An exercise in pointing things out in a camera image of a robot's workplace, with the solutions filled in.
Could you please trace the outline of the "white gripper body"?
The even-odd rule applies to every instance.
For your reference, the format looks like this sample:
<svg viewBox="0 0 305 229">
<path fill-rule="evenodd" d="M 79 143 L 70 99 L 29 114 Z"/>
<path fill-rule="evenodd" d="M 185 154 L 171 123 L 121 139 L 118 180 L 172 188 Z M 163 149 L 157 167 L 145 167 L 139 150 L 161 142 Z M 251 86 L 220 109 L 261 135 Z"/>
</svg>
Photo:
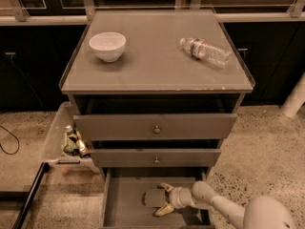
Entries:
<svg viewBox="0 0 305 229">
<path fill-rule="evenodd" d="M 175 209 L 184 208 L 180 199 L 181 187 L 173 187 L 169 192 L 169 203 Z"/>
</svg>

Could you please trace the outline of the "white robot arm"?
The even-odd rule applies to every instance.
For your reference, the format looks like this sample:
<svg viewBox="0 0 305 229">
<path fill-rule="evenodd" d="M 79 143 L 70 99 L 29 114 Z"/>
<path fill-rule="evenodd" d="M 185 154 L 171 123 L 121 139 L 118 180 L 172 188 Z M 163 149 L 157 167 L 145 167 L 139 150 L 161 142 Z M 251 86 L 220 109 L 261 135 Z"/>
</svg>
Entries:
<svg viewBox="0 0 305 229">
<path fill-rule="evenodd" d="M 169 200 L 155 214 L 210 206 L 226 229 L 304 229 L 304 80 L 280 107 L 243 107 L 209 178 L 162 186 Z"/>
</svg>

